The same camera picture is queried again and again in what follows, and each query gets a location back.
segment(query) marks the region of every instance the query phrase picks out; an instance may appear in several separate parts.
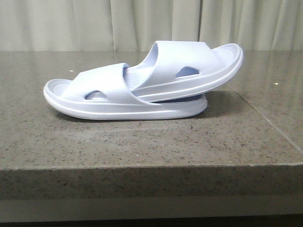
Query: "curtain fold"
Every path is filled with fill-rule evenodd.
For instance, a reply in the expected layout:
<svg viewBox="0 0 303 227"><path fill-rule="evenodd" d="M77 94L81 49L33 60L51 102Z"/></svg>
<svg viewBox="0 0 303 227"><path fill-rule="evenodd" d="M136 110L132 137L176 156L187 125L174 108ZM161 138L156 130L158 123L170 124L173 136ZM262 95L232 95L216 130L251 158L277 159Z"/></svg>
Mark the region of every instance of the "curtain fold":
<svg viewBox="0 0 303 227"><path fill-rule="evenodd" d="M0 0L1 51L148 51L156 40L302 50L302 0Z"/></svg>

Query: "stacked sandals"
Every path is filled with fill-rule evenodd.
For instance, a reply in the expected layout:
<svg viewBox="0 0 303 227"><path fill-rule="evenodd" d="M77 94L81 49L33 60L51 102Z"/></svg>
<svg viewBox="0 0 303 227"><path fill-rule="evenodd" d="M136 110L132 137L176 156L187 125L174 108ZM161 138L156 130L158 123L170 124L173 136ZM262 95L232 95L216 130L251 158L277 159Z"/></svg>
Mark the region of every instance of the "stacked sandals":
<svg viewBox="0 0 303 227"><path fill-rule="evenodd" d="M156 41L136 66L120 63L74 80L53 79L44 96L57 111L82 119L190 117L206 109L204 93L230 80L242 60L237 44L211 50L203 42Z"/></svg>

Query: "white curtain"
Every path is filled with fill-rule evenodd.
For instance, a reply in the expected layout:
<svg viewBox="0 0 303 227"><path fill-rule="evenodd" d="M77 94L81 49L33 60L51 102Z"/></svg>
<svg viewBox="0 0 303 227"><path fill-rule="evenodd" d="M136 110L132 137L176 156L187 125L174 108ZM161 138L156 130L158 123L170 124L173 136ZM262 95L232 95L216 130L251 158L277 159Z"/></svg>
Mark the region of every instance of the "white curtain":
<svg viewBox="0 0 303 227"><path fill-rule="evenodd" d="M302 50L303 0L0 0L1 51L148 51L155 40Z"/></svg>

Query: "gray speckled countertop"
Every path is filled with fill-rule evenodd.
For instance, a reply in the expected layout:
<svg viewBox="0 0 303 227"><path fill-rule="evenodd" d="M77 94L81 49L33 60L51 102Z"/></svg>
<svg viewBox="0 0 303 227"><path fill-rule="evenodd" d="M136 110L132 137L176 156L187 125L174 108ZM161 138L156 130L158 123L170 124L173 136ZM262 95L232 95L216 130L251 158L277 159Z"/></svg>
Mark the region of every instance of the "gray speckled countertop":
<svg viewBox="0 0 303 227"><path fill-rule="evenodd" d="M303 52L246 52L185 119L81 120L44 99L50 79L145 55L1 52L0 200L302 194Z"/></svg>

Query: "pair of sandals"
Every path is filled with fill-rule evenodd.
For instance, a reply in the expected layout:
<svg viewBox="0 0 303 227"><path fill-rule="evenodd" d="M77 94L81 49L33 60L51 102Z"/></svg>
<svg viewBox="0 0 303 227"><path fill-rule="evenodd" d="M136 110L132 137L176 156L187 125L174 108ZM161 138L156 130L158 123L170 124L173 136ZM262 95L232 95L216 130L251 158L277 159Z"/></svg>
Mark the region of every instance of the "pair of sandals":
<svg viewBox="0 0 303 227"><path fill-rule="evenodd" d="M242 60L237 44L211 50L203 42L156 41L136 66L120 63L74 80L53 79L44 96L57 111L82 119L190 117L206 109L204 93L230 80Z"/></svg>

